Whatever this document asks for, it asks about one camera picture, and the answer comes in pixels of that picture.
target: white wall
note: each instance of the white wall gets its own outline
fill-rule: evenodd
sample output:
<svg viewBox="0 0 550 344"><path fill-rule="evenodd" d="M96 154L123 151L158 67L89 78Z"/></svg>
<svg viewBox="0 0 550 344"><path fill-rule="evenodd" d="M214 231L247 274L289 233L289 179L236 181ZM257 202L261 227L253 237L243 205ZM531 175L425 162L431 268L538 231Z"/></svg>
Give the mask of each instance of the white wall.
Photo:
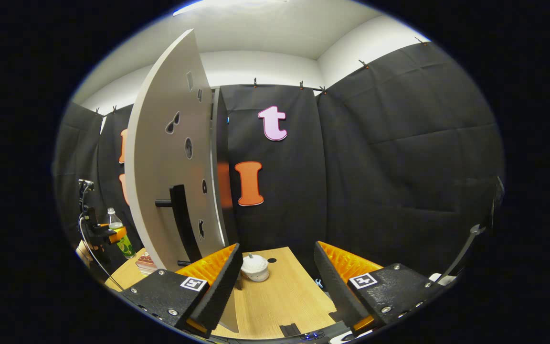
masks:
<svg viewBox="0 0 550 344"><path fill-rule="evenodd" d="M341 37L319 58L318 65L326 87L369 63L405 46L430 41L402 22L386 15L373 18Z"/></svg>
<svg viewBox="0 0 550 344"><path fill-rule="evenodd" d="M139 87L141 87L141 83L148 76L151 68L152 65L147 65L112 81L99 91L96 91L81 105L91 110L99 108L101 115L107 115L112 112L114 105L117 108L122 108L134 104Z"/></svg>
<svg viewBox="0 0 550 344"><path fill-rule="evenodd" d="M252 84L257 78L258 84L277 84L319 88L324 85L318 63L304 57L267 53L267 52L212 52L201 53L201 61L209 85ZM131 72L112 81L81 105L105 115L118 108L135 103L135 98L151 65Z"/></svg>

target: white cup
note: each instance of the white cup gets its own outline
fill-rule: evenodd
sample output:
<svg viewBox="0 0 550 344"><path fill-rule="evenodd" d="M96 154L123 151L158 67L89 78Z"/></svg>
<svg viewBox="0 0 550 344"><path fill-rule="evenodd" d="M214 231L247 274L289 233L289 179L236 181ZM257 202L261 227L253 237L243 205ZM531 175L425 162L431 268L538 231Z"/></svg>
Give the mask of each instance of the white cup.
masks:
<svg viewBox="0 0 550 344"><path fill-rule="evenodd" d="M243 257L242 273L255 282L262 282L269 277L269 262L264 257L249 253Z"/></svg>

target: black curtain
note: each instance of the black curtain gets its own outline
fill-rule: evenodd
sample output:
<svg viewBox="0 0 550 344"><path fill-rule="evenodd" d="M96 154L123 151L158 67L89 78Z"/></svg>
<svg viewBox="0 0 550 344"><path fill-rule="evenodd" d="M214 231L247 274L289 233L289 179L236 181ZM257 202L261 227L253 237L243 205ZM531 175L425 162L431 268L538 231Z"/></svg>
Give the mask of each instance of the black curtain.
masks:
<svg viewBox="0 0 550 344"><path fill-rule="evenodd" d="M103 116L94 111L70 103L61 120L56 140L52 163L54 193L63 231L74 250L82 239L78 229L78 179L95 182L95 190L86 193L85 204L95 208L98 220L103 220L107 213L101 198L96 164L102 120ZM110 273L116 270L111 264L105 264L105 268ZM90 264L90 270L99 280L106 277L95 263Z"/></svg>
<svg viewBox="0 0 550 344"><path fill-rule="evenodd" d="M124 199L120 175L125 172L125 165L119 162L122 154L122 133L128 127L128 120L131 117L133 105L116 109L107 114L105 125L98 140L98 183L100 185L101 197L105 203L105 209L113 207L116 215L127 227L127 236L135 252L144 247L141 242L135 222L131 216L131 209ZM111 259L114 266L120 266L126 261L122 252L113 246L117 251L112 252Z"/></svg>
<svg viewBox="0 0 550 344"><path fill-rule="evenodd" d="M288 246L310 276L318 271L315 240L326 239L326 176L319 115L313 91L282 85L222 86L229 114L229 164L236 229L244 252ZM264 135L258 112L277 106L286 114L282 141ZM235 165L258 161L264 203L240 206L241 181Z"/></svg>
<svg viewBox="0 0 550 344"><path fill-rule="evenodd" d="M317 96L327 242L381 265L443 272L504 180L495 118L431 43L368 63Z"/></svg>

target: green bottle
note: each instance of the green bottle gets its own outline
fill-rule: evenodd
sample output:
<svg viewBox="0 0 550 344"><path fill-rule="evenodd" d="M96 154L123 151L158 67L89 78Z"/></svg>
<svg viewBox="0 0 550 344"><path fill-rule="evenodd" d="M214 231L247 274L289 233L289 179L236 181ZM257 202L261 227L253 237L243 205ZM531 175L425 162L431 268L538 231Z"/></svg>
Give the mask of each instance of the green bottle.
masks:
<svg viewBox="0 0 550 344"><path fill-rule="evenodd" d="M122 225L120 218L116 216L116 211L114 211L113 208L107 209L107 219L109 220L109 229L115 231L116 233L125 228L124 225ZM127 235L124 235L116 244L126 259L135 257L135 250L133 249L133 245L131 245Z"/></svg>

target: clip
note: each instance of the clip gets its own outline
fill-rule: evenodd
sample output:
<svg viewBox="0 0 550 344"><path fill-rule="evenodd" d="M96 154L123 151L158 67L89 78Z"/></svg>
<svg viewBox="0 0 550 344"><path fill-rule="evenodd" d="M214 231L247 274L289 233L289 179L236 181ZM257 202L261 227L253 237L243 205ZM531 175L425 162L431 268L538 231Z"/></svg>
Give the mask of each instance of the clip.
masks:
<svg viewBox="0 0 550 344"><path fill-rule="evenodd" d="M417 38L417 37L415 37L415 39L418 40L419 43L421 43L421 44L423 44L423 45L428 45L428 43L422 42L421 39L419 39L419 38Z"/></svg>

